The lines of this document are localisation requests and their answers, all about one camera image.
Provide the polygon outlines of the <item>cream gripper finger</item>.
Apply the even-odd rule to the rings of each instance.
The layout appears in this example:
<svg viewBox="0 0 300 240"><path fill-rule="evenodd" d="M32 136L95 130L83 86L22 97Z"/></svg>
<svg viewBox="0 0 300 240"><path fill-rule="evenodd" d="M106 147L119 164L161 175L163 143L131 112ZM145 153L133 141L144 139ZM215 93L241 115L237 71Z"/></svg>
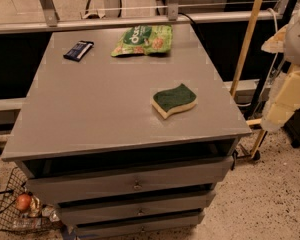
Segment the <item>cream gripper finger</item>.
<svg viewBox="0 0 300 240"><path fill-rule="evenodd" d="M300 67L290 73L281 72L275 79L261 119L261 127L275 132L300 109Z"/></svg>
<svg viewBox="0 0 300 240"><path fill-rule="evenodd" d="M261 50L267 53L283 53L287 26L280 28L272 37L263 43Z"/></svg>

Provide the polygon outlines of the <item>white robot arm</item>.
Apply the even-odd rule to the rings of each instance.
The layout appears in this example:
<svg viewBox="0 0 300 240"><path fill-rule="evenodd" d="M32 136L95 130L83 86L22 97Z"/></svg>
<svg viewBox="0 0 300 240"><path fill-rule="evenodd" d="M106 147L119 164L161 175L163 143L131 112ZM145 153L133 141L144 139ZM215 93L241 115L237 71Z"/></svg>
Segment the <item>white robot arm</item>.
<svg viewBox="0 0 300 240"><path fill-rule="evenodd" d="M261 49L282 53L284 60L291 63L291 69L281 72L274 80L262 111L262 129L274 132L300 109L300 9L287 25L264 42Z"/></svg>

